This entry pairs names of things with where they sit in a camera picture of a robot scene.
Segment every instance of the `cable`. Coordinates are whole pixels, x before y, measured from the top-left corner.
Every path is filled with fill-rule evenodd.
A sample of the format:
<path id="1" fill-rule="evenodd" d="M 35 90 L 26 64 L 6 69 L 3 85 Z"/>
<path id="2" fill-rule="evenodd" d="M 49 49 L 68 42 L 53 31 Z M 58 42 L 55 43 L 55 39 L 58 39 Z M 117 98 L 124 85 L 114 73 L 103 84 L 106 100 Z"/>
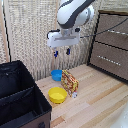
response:
<path id="1" fill-rule="evenodd" d="M 100 32 L 100 33 L 97 33 L 97 34 L 94 34 L 94 35 L 82 36 L 82 37 L 80 37 L 80 38 L 85 38 L 85 37 L 91 37 L 91 36 L 99 35 L 99 34 L 101 34 L 101 33 L 104 33 L 104 32 L 106 32 L 106 31 L 108 31 L 108 30 L 111 30 L 111 29 L 113 29 L 113 28 L 115 28 L 115 27 L 121 25 L 121 24 L 124 23 L 126 20 L 128 20 L 128 18 L 126 18 L 125 20 L 123 20 L 122 22 L 120 22 L 119 24 L 115 25 L 115 26 L 112 27 L 112 28 L 109 28 L 109 29 L 107 29 L 107 30 L 104 30 L 104 31 L 102 31 L 102 32 Z"/>

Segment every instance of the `yellow plastic bowl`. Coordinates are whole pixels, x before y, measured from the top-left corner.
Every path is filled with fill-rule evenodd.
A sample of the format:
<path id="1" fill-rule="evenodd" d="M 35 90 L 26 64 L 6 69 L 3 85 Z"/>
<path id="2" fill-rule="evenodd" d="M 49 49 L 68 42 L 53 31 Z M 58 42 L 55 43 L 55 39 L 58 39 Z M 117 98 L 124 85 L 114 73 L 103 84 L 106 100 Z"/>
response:
<path id="1" fill-rule="evenodd" d="M 60 104 L 67 97 L 67 92 L 63 88 L 54 87 L 48 91 L 48 95 L 53 103 Z"/>

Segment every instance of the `cabinet door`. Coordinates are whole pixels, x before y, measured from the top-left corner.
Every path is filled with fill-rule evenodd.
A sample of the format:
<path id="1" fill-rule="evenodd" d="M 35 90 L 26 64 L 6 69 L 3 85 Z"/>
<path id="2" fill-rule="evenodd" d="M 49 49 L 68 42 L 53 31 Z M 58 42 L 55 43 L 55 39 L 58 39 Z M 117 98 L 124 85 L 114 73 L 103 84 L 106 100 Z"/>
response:
<path id="1" fill-rule="evenodd" d="M 128 80 L 128 51 L 94 42 L 90 63 Z"/>
<path id="2" fill-rule="evenodd" d="M 126 18 L 128 16 L 101 14 L 97 33 L 115 26 Z M 110 31 L 97 35 L 95 41 L 128 50 L 128 20 Z"/>

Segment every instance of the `wooden floor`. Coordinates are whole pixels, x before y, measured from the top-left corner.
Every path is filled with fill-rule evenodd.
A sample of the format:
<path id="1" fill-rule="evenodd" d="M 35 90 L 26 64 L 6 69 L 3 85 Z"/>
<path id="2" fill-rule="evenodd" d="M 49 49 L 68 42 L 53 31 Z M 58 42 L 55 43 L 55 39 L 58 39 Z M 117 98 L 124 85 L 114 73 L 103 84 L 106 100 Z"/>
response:
<path id="1" fill-rule="evenodd" d="M 59 105 L 49 101 L 48 90 L 61 83 L 36 82 L 53 107 L 51 128 L 110 128 L 128 101 L 128 85 L 86 65 L 70 72 L 79 80 L 78 96 Z"/>

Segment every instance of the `black storage box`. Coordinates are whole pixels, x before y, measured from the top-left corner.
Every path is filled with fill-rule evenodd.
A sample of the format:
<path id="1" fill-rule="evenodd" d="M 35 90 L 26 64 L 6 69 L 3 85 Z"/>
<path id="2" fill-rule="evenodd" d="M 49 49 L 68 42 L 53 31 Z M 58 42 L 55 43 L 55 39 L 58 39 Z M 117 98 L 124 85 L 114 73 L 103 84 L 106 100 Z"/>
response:
<path id="1" fill-rule="evenodd" d="M 50 128 L 51 111 L 21 61 L 0 65 L 0 128 Z"/>

